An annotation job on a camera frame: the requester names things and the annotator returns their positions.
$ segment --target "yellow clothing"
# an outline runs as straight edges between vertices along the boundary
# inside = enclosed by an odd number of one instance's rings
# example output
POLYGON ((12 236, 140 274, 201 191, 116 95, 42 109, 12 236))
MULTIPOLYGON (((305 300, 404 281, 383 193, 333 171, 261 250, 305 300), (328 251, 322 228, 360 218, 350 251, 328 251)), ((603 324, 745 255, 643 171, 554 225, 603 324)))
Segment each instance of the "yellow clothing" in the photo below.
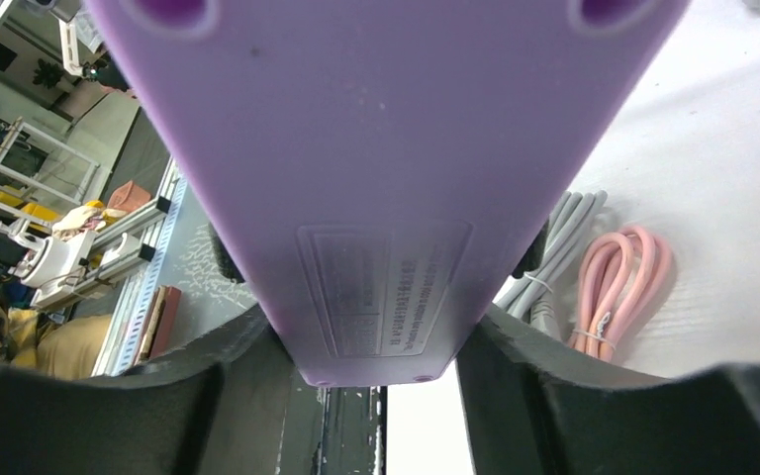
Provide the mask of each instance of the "yellow clothing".
POLYGON ((5 314, 0 307, 0 360, 58 379, 88 378, 111 321, 102 315, 57 325, 34 310, 5 314))

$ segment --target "white table surface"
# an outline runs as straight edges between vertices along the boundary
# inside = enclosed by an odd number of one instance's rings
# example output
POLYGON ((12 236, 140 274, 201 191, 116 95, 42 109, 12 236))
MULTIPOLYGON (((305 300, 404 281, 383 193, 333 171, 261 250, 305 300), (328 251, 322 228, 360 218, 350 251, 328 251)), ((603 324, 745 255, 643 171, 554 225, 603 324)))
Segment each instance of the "white table surface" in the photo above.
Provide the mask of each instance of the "white table surface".
MULTIPOLYGON (((571 187, 673 245, 674 288, 618 354, 666 377, 760 361, 760 15, 693 3, 571 187)), ((389 388, 388 425, 388 473, 472 473, 454 368, 389 388)))

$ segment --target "white wall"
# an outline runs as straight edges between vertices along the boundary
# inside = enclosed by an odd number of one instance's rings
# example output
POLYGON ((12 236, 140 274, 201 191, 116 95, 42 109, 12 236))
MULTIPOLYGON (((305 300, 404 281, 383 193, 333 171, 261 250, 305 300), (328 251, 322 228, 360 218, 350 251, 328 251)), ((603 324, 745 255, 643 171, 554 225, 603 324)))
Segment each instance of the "white wall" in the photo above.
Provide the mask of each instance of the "white wall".
POLYGON ((674 290, 615 362, 665 377, 760 362, 760 14, 693 2, 572 189, 607 190, 612 216, 675 251, 674 290))
MULTIPOLYGON (((10 15, 12 17, 17 14, 28 15, 21 9, 14 9, 10 15)), ((50 31, 53 30, 55 37, 59 38, 59 26, 53 16, 46 15, 41 18, 31 16, 31 18, 39 21, 35 24, 37 33, 44 33, 50 36, 50 31)), ((35 35, 33 38, 34 42, 38 40, 38 36, 35 35)), ((6 25, 0 27, 0 44, 16 53, 16 58, 10 64, 10 67, 6 71, 0 71, 0 80, 2 82, 16 88, 45 107, 52 105, 62 95, 63 91, 58 88, 45 89, 43 86, 33 83, 34 70, 38 67, 40 59, 56 64, 61 63, 61 55, 56 49, 51 50, 45 44, 38 46, 29 43, 21 36, 13 33, 6 25), (52 53, 56 53, 56 57, 51 57, 52 53)))
POLYGON ((38 17, 22 8, 13 7, 5 24, 33 36, 43 47, 59 54, 59 21, 53 15, 38 17))
POLYGON ((63 137, 70 126, 64 118, 0 82, 0 119, 13 122, 20 116, 57 137, 63 137))

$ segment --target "screw hole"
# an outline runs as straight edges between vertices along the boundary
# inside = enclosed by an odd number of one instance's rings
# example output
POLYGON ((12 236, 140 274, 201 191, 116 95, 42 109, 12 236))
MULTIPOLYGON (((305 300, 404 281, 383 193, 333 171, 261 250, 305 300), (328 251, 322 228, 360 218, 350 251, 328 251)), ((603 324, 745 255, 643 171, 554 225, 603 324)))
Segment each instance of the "screw hole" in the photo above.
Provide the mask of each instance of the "screw hole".
POLYGON ((122 0, 129 13, 165 32, 197 35, 213 30, 217 0, 122 0))
POLYGON ((617 33, 642 20, 656 4, 657 0, 574 0, 570 17, 581 30, 617 33))

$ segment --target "white surface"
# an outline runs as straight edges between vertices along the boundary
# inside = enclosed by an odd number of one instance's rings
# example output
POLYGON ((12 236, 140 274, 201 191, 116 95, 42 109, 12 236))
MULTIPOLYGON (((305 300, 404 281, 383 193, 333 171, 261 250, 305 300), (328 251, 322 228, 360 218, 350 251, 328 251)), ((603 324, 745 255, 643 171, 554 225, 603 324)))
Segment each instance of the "white surface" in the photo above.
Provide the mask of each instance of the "white surface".
MULTIPOLYGON (((138 101, 124 94, 110 94, 80 119, 65 140, 66 145, 100 164, 86 189, 83 202, 101 195, 138 109, 138 101)), ((58 148, 43 163, 38 179, 60 191, 72 193, 86 170, 83 160, 58 148)), ((70 209, 66 203, 50 196, 45 202, 56 210, 70 209)))
MULTIPOLYGON (((760 361, 760 15, 693 3, 571 187, 607 190, 619 224, 674 246, 675 288, 619 349, 625 366, 667 377, 760 361)), ((454 394, 454 370, 389 388, 390 475, 472 473, 454 394)))
POLYGON ((68 242, 47 237, 47 250, 22 284, 37 289, 31 299, 32 309, 44 309, 72 295, 74 287, 85 274, 80 261, 89 256, 92 243, 97 238, 94 231, 85 231, 68 242))
POLYGON ((13 122, 20 116, 58 137, 63 137, 70 125, 64 118, 0 82, 0 119, 13 122))
POLYGON ((103 43, 103 38, 100 37, 100 32, 97 31, 97 27, 85 8, 81 8, 80 11, 77 12, 77 15, 71 23, 74 24, 77 38, 80 42, 86 45, 90 51, 97 52, 100 45, 103 43))
POLYGON ((71 23, 59 21, 59 43, 62 49, 62 68, 72 76, 82 76, 80 65, 80 47, 77 43, 77 27, 71 23))

